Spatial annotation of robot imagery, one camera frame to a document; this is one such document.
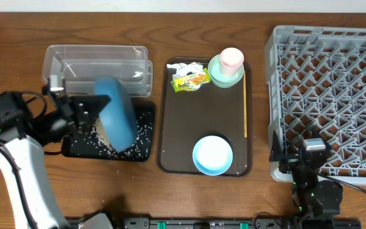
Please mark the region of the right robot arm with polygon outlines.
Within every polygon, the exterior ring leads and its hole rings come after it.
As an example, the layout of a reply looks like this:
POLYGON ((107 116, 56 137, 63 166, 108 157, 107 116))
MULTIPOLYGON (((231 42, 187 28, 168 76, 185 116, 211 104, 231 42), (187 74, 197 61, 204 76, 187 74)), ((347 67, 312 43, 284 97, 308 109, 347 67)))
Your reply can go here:
POLYGON ((295 153, 281 148, 277 133, 273 133, 270 162, 279 163, 279 171, 289 172, 293 179, 293 203, 300 213, 283 221, 282 228, 335 228, 334 216, 340 214, 342 186, 318 179, 318 169, 330 157, 332 147, 312 130, 312 137, 302 140, 295 153))

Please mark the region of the dark blue bowl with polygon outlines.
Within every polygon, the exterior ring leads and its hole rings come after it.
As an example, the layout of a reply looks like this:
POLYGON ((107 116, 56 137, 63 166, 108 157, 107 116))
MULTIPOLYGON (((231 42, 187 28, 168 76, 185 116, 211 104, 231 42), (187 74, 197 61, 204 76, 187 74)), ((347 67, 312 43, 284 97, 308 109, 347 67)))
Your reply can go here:
POLYGON ((97 78, 95 95, 107 95, 110 101, 99 113, 109 143, 116 151, 129 148, 137 138, 137 118, 132 99, 123 84, 112 76, 97 78))

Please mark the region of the light blue bowl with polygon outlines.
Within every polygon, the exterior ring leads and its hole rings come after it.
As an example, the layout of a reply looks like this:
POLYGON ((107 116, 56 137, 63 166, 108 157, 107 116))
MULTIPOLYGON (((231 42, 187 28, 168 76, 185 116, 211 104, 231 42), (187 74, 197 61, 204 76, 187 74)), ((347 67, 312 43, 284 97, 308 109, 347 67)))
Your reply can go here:
POLYGON ((233 162, 233 150, 224 138, 208 135, 194 145, 192 158, 195 167, 201 173, 219 176, 230 168, 233 162))

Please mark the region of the pink cup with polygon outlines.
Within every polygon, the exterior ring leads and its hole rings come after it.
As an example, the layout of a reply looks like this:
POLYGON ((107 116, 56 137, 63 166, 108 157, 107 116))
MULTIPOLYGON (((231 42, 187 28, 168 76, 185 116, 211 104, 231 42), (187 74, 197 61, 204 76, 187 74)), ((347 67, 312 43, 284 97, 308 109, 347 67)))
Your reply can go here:
POLYGON ((237 48, 226 48, 220 53, 220 72, 223 76, 232 78, 244 62, 244 54, 237 48))

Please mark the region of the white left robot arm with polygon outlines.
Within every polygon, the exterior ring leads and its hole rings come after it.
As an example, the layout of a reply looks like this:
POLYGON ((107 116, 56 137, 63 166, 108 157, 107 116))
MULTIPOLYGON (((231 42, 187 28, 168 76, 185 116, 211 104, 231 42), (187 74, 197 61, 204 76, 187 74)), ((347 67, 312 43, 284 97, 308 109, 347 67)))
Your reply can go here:
POLYGON ((23 92, 0 94, 0 170, 16 228, 75 228, 62 214, 44 164, 44 146, 69 134, 84 134, 110 102, 107 95, 59 95, 43 87, 56 109, 34 116, 23 92))

